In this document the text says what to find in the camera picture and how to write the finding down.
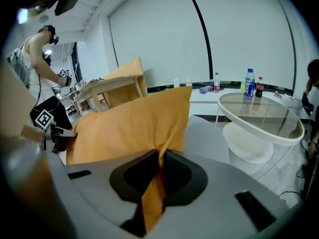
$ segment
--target small bottle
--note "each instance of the small bottle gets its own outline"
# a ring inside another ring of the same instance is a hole
[[[243,80],[241,81],[240,93],[245,93],[245,80],[246,80],[246,78],[244,77]]]
[[[218,73],[215,73],[215,78],[214,78],[214,92],[218,93],[220,89],[220,82],[218,79]]]
[[[255,88],[254,70],[249,68],[248,73],[246,74],[244,98],[252,99],[254,95],[254,88]]]
[[[263,77],[259,77],[257,85],[256,85],[256,94],[255,94],[255,96],[257,98],[262,97],[263,96],[263,90],[264,90]]]
[[[193,86],[191,83],[191,79],[189,77],[187,77],[186,81],[185,81],[185,85],[186,86]]]
[[[177,78],[173,80],[173,84],[174,84],[174,88],[178,88],[179,87],[179,81],[178,81]]]

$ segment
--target orange fabric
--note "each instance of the orange fabric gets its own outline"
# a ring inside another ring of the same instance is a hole
[[[165,196],[162,165],[166,149],[183,151],[191,87],[162,91],[81,118],[69,141],[67,164],[80,164],[159,150],[159,169],[142,197],[147,232],[162,215]]]

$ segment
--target round table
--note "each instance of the round table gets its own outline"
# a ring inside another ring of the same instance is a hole
[[[273,154],[273,143],[291,148],[304,137],[299,118],[287,107],[266,97],[246,99],[242,93],[223,95],[221,111],[232,120],[223,130],[230,152],[230,163],[248,174],[258,171]]]

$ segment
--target person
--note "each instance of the person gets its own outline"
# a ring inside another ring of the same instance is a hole
[[[29,37],[22,47],[23,60],[30,66],[29,91],[37,100],[36,106],[32,109],[30,116],[33,124],[43,110],[48,111],[54,117],[56,125],[65,129],[71,129],[72,125],[67,117],[65,108],[55,96],[50,82],[57,83],[60,87],[67,86],[67,77],[60,77],[50,68],[50,62],[45,61],[42,48],[48,43],[56,43],[55,28],[52,25],[45,25],[36,35]]]
[[[308,76],[309,79],[307,81],[306,90],[304,91],[304,94],[307,96],[309,95],[309,92],[313,87],[316,87],[319,89],[319,59],[315,59],[308,65]],[[311,131],[311,142],[309,145],[308,150],[308,158],[312,159],[317,156],[317,152],[315,150],[316,142],[319,140],[319,106],[316,110],[316,118],[315,118],[315,124],[313,126],[313,129]]]

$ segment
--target black slot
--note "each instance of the black slot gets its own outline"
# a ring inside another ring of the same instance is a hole
[[[164,154],[163,169],[168,192],[163,209],[190,204],[207,186],[208,177],[203,168],[170,150]]]
[[[274,216],[249,191],[237,193],[235,197],[258,231],[265,229],[276,221]]]
[[[110,175],[111,187],[122,200],[139,204],[142,195],[156,175],[158,163],[157,150],[151,150],[115,168]]]
[[[75,173],[68,173],[70,180],[77,179],[86,175],[92,174],[89,170],[83,170]]]

